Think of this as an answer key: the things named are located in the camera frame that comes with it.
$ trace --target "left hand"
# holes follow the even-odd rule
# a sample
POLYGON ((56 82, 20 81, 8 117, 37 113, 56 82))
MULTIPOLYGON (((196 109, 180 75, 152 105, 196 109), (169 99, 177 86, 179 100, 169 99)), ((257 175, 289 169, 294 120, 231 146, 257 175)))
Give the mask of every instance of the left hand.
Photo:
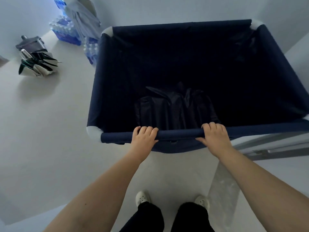
POLYGON ((131 148, 128 154, 137 157, 140 162, 143 162, 149 156, 154 144, 158 142, 158 140, 155 140, 158 130, 158 128, 150 126, 136 127, 133 131, 131 148))

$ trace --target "foot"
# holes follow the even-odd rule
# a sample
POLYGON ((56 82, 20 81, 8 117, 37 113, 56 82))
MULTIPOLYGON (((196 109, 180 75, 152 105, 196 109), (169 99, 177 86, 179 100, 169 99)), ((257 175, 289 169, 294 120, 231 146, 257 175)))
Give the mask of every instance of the foot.
POLYGON ((209 200, 205 196, 203 195, 198 196, 195 199, 194 203, 206 208, 207 211, 209 211, 209 208, 210 208, 209 200))
POLYGON ((138 207, 141 203, 149 202, 151 203, 150 196, 145 191, 140 191, 135 197, 136 206, 138 207))

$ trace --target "dark fabric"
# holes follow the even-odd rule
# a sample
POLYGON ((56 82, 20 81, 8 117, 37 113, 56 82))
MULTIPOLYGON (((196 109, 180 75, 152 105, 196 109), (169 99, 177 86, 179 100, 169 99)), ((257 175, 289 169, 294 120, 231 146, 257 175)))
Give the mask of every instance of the dark fabric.
POLYGON ((195 129, 204 123, 220 123, 210 98, 202 90, 186 88, 179 82, 161 88, 146 87, 148 96, 135 102, 139 126, 159 130, 195 129))
MULTIPOLYGON (((267 27, 254 31, 250 25, 251 20, 236 20, 113 27, 114 36, 103 34, 99 43, 87 126, 105 134, 132 132, 138 126, 134 105, 148 96, 147 87, 178 82, 202 90, 226 127, 254 128, 304 117, 308 93, 267 27)), ((263 134, 272 130, 265 128, 263 134)), ((202 147, 190 137, 159 151, 202 147)))
MULTIPOLYGON (((152 203, 138 206, 137 212, 128 220, 120 232, 162 232, 164 220, 161 210, 152 203)), ((171 232, 214 230, 209 224, 207 210, 195 203, 184 203, 179 207, 171 232)))
POLYGON ((161 210, 152 203, 144 202, 128 220, 120 232, 162 232, 164 220, 161 210))
POLYGON ((214 232, 208 220, 207 210, 195 203, 184 203, 178 209, 171 232, 214 232))

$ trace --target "white floor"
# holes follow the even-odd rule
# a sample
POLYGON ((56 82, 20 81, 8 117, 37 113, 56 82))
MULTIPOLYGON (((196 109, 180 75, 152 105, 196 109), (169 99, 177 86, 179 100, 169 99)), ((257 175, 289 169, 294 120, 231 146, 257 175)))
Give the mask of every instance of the white floor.
MULTIPOLYGON (((25 78, 19 60, 0 68, 0 218, 8 225, 66 204, 120 159, 128 145, 100 144, 86 133, 94 68, 83 48, 44 37, 59 75, 25 78)), ((169 231, 178 207, 207 194, 218 160, 207 149, 153 152, 129 185, 114 231, 136 211, 147 189, 169 231)))

